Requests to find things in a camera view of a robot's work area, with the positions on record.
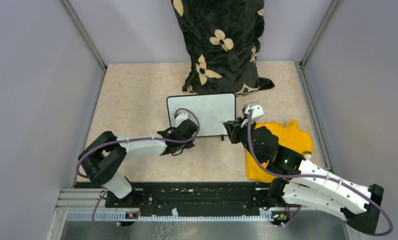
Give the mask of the small black-framed whiteboard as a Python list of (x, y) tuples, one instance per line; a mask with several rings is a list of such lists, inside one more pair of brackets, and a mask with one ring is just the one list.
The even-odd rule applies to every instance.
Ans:
[(227, 130), (216, 118), (225, 122), (236, 118), (236, 96), (233, 93), (169, 96), (166, 103), (170, 126), (175, 127), (177, 112), (190, 110), (189, 119), (200, 124), (199, 137), (226, 136)]

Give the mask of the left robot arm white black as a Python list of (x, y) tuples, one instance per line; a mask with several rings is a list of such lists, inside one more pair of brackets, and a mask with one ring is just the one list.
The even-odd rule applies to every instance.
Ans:
[(176, 156), (184, 149), (194, 147), (200, 125), (190, 119), (177, 127), (158, 131), (151, 136), (118, 138), (111, 131), (103, 132), (79, 156), (77, 168), (83, 169), (83, 178), (110, 191), (125, 207), (135, 204), (137, 194), (131, 182), (117, 171), (124, 161), (144, 156)]

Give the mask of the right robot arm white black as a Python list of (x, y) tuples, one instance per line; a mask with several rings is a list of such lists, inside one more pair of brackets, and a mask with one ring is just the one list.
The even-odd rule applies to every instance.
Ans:
[(313, 140), (296, 120), (284, 125), (240, 117), (223, 125), (230, 142), (245, 148), (247, 178), (270, 184), (266, 206), (311, 207), (361, 233), (377, 235), (383, 188), (353, 183), (314, 164)]

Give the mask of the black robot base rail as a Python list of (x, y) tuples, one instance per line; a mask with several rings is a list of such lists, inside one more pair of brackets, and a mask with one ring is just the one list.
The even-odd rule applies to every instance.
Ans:
[(69, 221), (116, 222), (268, 222), (284, 227), (294, 206), (274, 204), (269, 184), (259, 182), (136, 182), (124, 198), (78, 182), (62, 189), (56, 208)]

